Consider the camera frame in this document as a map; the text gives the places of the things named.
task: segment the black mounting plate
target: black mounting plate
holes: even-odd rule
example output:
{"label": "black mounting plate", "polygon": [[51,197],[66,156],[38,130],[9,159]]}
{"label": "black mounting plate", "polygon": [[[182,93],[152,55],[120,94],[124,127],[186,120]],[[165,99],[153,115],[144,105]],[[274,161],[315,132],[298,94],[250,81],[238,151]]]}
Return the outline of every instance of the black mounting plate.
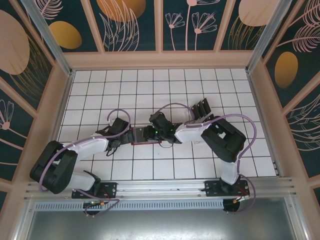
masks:
{"label": "black mounting plate", "polygon": [[[108,196],[111,199],[115,199],[116,194],[117,194],[117,183],[116,182],[101,182],[100,191],[98,191],[98,193],[96,194],[96,197],[105,199],[106,196],[105,196],[104,191],[108,194]],[[83,195],[82,193],[80,193],[78,191],[73,191],[71,198],[72,199],[90,199],[91,197]]]}
{"label": "black mounting plate", "polygon": [[232,191],[230,193],[225,193],[221,189],[220,180],[210,180],[204,182],[205,195],[207,197],[237,197],[243,195],[242,189],[248,195],[250,195],[249,186],[247,180],[238,180],[234,185],[232,185]]}

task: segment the white grid mat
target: white grid mat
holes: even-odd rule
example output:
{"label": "white grid mat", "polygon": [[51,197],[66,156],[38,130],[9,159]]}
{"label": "white grid mat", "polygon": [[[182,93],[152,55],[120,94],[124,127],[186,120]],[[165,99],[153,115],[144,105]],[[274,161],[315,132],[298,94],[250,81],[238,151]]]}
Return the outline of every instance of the white grid mat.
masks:
{"label": "white grid mat", "polygon": [[[132,127],[145,126],[150,124],[150,115],[168,103],[192,106],[203,98],[207,98],[215,116],[239,113],[255,122],[257,140],[241,159],[240,172],[248,177],[275,176],[244,69],[77,71],[58,140],[63,143],[89,137],[106,126],[108,113],[116,108],[130,114]],[[163,113],[173,123],[186,120],[186,109],[180,106],[167,108]],[[127,120],[122,112],[118,116]],[[252,139],[253,128],[248,121],[239,117],[227,120]],[[175,144],[171,148],[158,144],[126,144],[113,156],[95,154],[77,163],[75,168],[91,171],[105,181],[221,176],[221,160],[205,143]]]}

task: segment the enclosure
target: enclosure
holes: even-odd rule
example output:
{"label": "enclosure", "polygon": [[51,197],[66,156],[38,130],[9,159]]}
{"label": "enclosure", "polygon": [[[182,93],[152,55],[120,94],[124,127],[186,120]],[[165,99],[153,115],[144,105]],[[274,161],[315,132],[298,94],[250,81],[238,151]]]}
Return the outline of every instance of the enclosure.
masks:
{"label": "enclosure", "polygon": [[[3,239],[318,239],[319,15],[319,0],[2,1]],[[29,177],[48,142],[90,137],[114,109],[144,127],[167,104],[203,99],[215,116],[256,126],[254,138],[248,120],[226,118],[244,147],[254,141],[239,168],[256,189],[247,213],[227,215],[225,197],[202,191],[222,174],[203,142],[126,144],[77,162],[117,186],[119,204],[99,219],[86,218],[72,191],[40,192]],[[189,120],[180,105],[162,112]]]}

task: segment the flower illustration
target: flower illustration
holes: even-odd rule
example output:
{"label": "flower illustration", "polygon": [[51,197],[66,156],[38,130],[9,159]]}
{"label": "flower illustration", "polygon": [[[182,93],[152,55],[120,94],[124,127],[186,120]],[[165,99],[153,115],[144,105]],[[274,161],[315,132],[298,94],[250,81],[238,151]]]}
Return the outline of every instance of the flower illustration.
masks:
{"label": "flower illustration", "polygon": [[194,50],[197,50],[198,34],[210,33],[217,30],[215,13],[203,13],[199,18],[199,12],[192,14],[192,24],[195,32]]}
{"label": "flower illustration", "polygon": [[186,28],[185,28],[185,50],[186,51],[188,51],[188,26],[189,26],[190,8],[197,5],[217,4],[219,2],[220,0],[186,0],[186,3],[189,5],[188,12],[186,14]]}
{"label": "flower illustration", "polygon": [[7,106],[3,99],[0,100],[0,129],[8,130],[10,128],[10,121],[14,114],[15,105],[8,101]]}
{"label": "flower illustration", "polygon": [[183,17],[181,16],[181,13],[173,13],[172,16],[170,13],[167,13],[165,15],[165,19],[166,19],[166,22],[168,23],[169,28],[170,28],[172,47],[173,47],[173,50],[175,51],[176,48],[175,48],[175,44],[174,44],[174,37],[172,34],[172,29],[184,26],[185,21],[183,21]]}
{"label": "flower illustration", "polygon": [[[10,122],[11,122],[12,116],[14,114],[14,109],[15,109],[15,105],[12,102],[8,101],[7,105],[6,105],[6,103],[3,99],[0,100],[0,130],[5,130],[5,131],[9,130],[9,131],[13,132],[14,134],[26,139],[27,138],[26,136],[23,136],[22,134],[14,131],[10,128]],[[6,141],[2,138],[0,138],[0,142],[7,144],[11,147],[14,147],[16,149],[19,149],[19,150],[24,149],[23,147],[15,145],[12,142]],[[9,163],[3,163],[3,162],[0,162],[0,164],[10,165]]]}

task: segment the robotic arm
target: robotic arm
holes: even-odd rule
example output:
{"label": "robotic arm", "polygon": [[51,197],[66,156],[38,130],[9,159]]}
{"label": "robotic arm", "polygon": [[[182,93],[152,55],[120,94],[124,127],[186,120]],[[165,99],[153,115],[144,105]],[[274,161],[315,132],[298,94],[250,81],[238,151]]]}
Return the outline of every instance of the robotic arm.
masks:
{"label": "robotic arm", "polygon": [[[208,116],[207,113],[203,114],[202,117],[196,116],[195,120],[199,122],[204,117],[206,118],[205,121],[217,118],[213,114]],[[228,189],[232,188],[237,182],[239,179],[237,157],[244,148],[246,137],[225,119],[220,119],[211,124],[194,123],[186,126],[183,123],[171,123],[162,112],[158,111],[151,115],[149,121],[152,125],[133,129],[129,127],[129,130],[124,134],[112,137],[124,131],[129,124],[120,118],[116,118],[111,126],[97,131],[88,140],[78,144],[71,143],[71,147],[61,152],[54,160],[55,162],[49,166],[42,185],[54,194],[63,190],[81,189],[96,196],[97,192],[100,191],[100,178],[88,171],[74,171],[78,161],[97,153],[106,152],[108,155],[112,150],[114,153],[123,144],[158,143],[160,141],[168,141],[171,144],[206,142],[222,160],[221,186],[224,191],[228,193]],[[59,150],[69,145],[70,143],[49,142],[33,166],[30,177],[40,182],[50,159]]]}

